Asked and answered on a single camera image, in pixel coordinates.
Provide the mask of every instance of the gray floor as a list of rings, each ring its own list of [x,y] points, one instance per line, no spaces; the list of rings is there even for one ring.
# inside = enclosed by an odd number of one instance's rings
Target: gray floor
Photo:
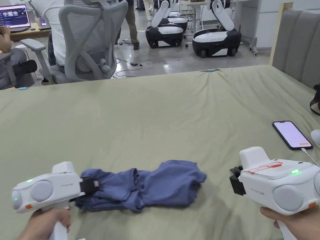
[[[180,47],[151,49],[147,43],[145,36],[145,29],[150,25],[150,22],[147,21],[147,17],[144,11],[135,10],[135,15],[138,30],[138,39],[140,41],[140,49],[134,51],[133,46],[123,44],[119,47],[119,49],[115,50],[115,53],[116,57],[125,61],[139,63],[139,65],[134,67],[130,64],[127,64],[126,62],[118,60],[119,64],[114,74],[115,78],[119,78],[120,76],[125,77],[124,75],[149,76],[168,73],[199,71],[212,68],[244,67],[269,63],[270,50],[260,52],[256,57],[254,57],[253,53],[249,49],[249,46],[246,44],[240,46],[239,51],[235,57],[215,57],[202,59],[195,55],[192,49],[192,45],[189,45],[188,48],[184,46],[185,42],[192,41],[192,37],[188,37],[186,40],[184,40]],[[124,21],[120,41],[129,37],[129,28],[126,21]],[[48,40],[46,38],[38,40],[47,46]],[[35,58],[35,56],[32,56],[33,54],[31,52],[29,55],[31,59]],[[36,80],[35,86],[41,85],[41,75],[38,74],[38,76],[39,78]]]

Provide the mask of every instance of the blue cloth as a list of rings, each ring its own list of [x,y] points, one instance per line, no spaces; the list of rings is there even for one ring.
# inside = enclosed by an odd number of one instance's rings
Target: blue cloth
[[[145,206],[189,206],[207,175],[196,163],[170,160],[155,171],[132,168],[125,172],[85,170],[81,177],[99,182],[99,190],[76,199],[76,206],[89,211],[130,209],[142,211]]]

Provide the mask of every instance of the bed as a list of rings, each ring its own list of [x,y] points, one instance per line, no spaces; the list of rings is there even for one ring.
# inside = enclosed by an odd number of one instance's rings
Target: bed
[[[0,92],[2,239],[16,239],[30,214],[15,214],[19,182],[72,161],[120,172],[154,170],[176,159],[208,175],[188,208],[71,210],[69,240],[282,239],[259,205],[233,193],[229,169],[239,151],[261,146],[270,158],[309,161],[288,149],[272,128],[291,120],[311,139],[320,118],[315,91],[271,65],[34,87]],[[315,146],[310,154],[320,159]]]

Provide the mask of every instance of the black bag strap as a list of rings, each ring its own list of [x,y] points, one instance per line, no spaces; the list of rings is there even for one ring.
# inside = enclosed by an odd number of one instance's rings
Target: black bag strap
[[[317,92],[315,94],[315,97],[313,98],[313,100],[310,102],[310,109],[313,113],[317,114],[318,116],[320,116],[320,113],[316,112],[315,110],[313,110],[311,107],[315,104],[317,104],[318,102],[320,102],[320,85],[315,85],[313,87]]]

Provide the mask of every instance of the hand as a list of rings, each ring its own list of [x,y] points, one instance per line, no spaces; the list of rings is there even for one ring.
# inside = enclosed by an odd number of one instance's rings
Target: hand
[[[59,221],[69,232],[71,226],[69,209],[53,208],[47,212],[37,210],[32,214],[18,240],[46,240],[53,232],[54,225]]]
[[[267,218],[283,222],[297,240],[318,240],[320,236],[320,208],[315,206],[294,215],[285,216],[269,208],[262,207],[260,212]]]
[[[5,35],[10,36],[10,34],[11,34],[10,27],[0,26],[0,33],[2,34],[2,36],[5,36]]]

